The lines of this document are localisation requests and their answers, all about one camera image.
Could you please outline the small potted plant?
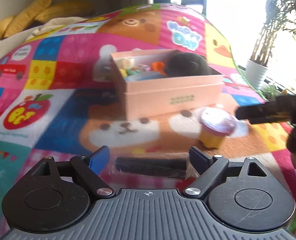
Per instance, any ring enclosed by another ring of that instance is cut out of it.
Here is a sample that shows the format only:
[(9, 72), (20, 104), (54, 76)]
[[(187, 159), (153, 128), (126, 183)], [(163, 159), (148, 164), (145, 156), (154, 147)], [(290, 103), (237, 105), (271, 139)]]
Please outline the small potted plant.
[(278, 96), (285, 95), (284, 92), (279, 90), (274, 83), (272, 85), (265, 84), (260, 88), (260, 91), (268, 101), (274, 100)]

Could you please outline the black roll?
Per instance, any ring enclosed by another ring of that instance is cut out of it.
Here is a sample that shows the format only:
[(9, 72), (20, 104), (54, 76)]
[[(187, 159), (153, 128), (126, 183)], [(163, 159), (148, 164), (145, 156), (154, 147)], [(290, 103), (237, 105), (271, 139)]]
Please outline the black roll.
[(115, 161), (115, 169), (119, 172), (143, 176), (183, 179), (187, 174), (187, 160), (184, 158), (146, 159), (118, 157)]

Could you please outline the blue white tissue pack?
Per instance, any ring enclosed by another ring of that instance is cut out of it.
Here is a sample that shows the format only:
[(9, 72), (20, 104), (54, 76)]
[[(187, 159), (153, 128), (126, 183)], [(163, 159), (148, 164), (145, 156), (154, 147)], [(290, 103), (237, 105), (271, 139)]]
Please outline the blue white tissue pack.
[(163, 75), (160, 72), (150, 71), (150, 72), (142, 72), (135, 75), (130, 75), (125, 77), (126, 82), (139, 82), (139, 81), (146, 81), (146, 80), (154, 80), (154, 79), (163, 79), (166, 75)]

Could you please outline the yellow cushion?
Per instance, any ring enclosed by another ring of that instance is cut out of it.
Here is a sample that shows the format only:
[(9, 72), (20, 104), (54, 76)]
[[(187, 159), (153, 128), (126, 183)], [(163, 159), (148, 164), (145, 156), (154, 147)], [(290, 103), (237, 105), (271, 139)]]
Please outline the yellow cushion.
[(52, 0), (35, 0), (21, 11), (8, 25), (4, 33), (4, 38), (13, 36), (34, 22), (34, 19), (52, 4)]
[(46, 23), (54, 18), (84, 17), (94, 12), (94, 5), (87, 1), (66, 1), (51, 5), (39, 13), (35, 21)]

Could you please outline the yellow cup purple lid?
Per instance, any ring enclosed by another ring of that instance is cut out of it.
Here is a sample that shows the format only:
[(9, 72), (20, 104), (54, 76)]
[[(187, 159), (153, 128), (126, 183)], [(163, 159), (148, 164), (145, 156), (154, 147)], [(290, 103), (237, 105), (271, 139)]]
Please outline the yellow cup purple lid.
[(198, 140), (207, 149), (217, 149), (236, 129), (236, 120), (220, 108), (205, 107), (200, 113), (201, 132)]

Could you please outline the black plush cat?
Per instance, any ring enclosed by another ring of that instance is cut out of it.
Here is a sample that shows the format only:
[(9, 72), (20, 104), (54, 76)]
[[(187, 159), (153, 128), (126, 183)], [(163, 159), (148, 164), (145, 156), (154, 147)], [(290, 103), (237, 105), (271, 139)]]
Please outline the black plush cat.
[(205, 57), (194, 53), (177, 53), (169, 58), (164, 72), (168, 77), (210, 75)]

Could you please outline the yellow knitted corn toy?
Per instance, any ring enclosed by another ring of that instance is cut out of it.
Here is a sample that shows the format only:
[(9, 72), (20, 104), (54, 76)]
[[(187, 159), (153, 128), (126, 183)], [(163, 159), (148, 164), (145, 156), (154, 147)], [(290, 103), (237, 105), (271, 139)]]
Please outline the yellow knitted corn toy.
[(120, 71), (120, 74), (123, 78), (128, 76), (127, 71), (125, 69), (120, 68), (119, 71)]

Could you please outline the white blanket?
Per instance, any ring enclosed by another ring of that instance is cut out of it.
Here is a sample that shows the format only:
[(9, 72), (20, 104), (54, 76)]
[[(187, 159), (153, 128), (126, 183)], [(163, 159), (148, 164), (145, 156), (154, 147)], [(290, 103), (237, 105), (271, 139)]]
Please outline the white blanket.
[(28, 35), (28, 37), (26, 38), (26, 41), (35, 38), (39, 35), (45, 34), (49, 31), (53, 31), (55, 29), (64, 27), (66, 25), (69, 24), (74, 24), (74, 23), (78, 23), (81, 21), (85, 21), (86, 18), (84, 17), (59, 17), (59, 18), (54, 18), (52, 20), (49, 20), (49, 22), (45, 23), (44, 25), (38, 26), (37, 28), (34, 29), (34, 31), (32, 31), (30, 33), (30, 35)]

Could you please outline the orange knitted toy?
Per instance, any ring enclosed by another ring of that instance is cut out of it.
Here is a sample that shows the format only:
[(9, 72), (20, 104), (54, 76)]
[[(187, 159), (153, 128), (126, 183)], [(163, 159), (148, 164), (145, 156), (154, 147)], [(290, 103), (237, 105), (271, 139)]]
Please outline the orange knitted toy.
[(158, 72), (162, 74), (163, 76), (166, 76), (166, 73), (164, 71), (165, 64), (163, 62), (153, 62), (151, 65), (151, 69), (155, 72)]

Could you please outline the pink cardboard box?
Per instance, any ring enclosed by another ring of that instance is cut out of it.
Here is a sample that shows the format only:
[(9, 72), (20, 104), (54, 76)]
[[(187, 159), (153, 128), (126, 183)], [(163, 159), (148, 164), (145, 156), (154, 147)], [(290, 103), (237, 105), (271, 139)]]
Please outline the pink cardboard box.
[(155, 49), (111, 53), (110, 73), (128, 121), (218, 102), (222, 92), (223, 74), (214, 69), (211, 69), (212, 74), (203, 76), (127, 81), (117, 65), (122, 59), (132, 59), (136, 65), (166, 63), (179, 52), (175, 49)]

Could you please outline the colourful cartoon play mat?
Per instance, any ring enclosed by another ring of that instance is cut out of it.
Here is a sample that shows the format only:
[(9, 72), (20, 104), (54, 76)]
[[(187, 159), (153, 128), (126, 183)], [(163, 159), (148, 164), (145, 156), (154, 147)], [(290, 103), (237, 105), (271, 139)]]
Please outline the colourful cartoon play mat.
[[(223, 74), (217, 103), (127, 120), (111, 53), (175, 49)], [(223, 35), (175, 4), (130, 7), (39, 35), (0, 59), (0, 239), (296, 239), (296, 169), (287, 122), (238, 120), (266, 100)], [(205, 107), (236, 129), (217, 149), (198, 140)], [(96, 175), (89, 156), (108, 146)], [(189, 149), (213, 165), (198, 174)], [(184, 158), (183, 179), (115, 169), (118, 157)]]

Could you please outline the potted palm white pot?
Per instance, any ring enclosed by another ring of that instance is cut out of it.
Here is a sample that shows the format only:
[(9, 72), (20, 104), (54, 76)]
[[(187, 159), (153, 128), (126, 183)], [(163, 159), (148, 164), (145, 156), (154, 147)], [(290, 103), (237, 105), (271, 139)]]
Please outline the potted palm white pot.
[(259, 90), (267, 72), (267, 64), (272, 57), (274, 42), (283, 31), (296, 36), (296, 0), (267, 0), (266, 21), (255, 42), (247, 62), (245, 78)]

